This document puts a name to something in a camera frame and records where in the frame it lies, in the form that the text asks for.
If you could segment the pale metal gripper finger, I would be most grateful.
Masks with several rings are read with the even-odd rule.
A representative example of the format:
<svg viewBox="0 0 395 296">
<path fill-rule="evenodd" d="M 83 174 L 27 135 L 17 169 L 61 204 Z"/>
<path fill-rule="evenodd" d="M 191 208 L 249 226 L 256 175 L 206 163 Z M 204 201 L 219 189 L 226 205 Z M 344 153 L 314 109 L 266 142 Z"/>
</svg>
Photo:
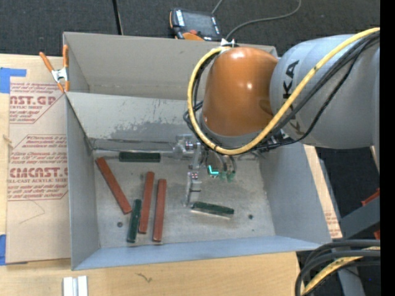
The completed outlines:
<svg viewBox="0 0 395 296">
<path fill-rule="evenodd" d="M 192 206 L 199 200 L 201 194 L 201 180 L 197 171 L 190 171 L 187 174 L 185 205 Z"/>
<path fill-rule="evenodd" d="M 188 168 L 190 170 L 198 170 L 200 169 L 201 166 L 201 149 L 194 149 L 193 151 L 193 156 L 192 156 L 192 161 L 188 165 Z"/>
</svg>

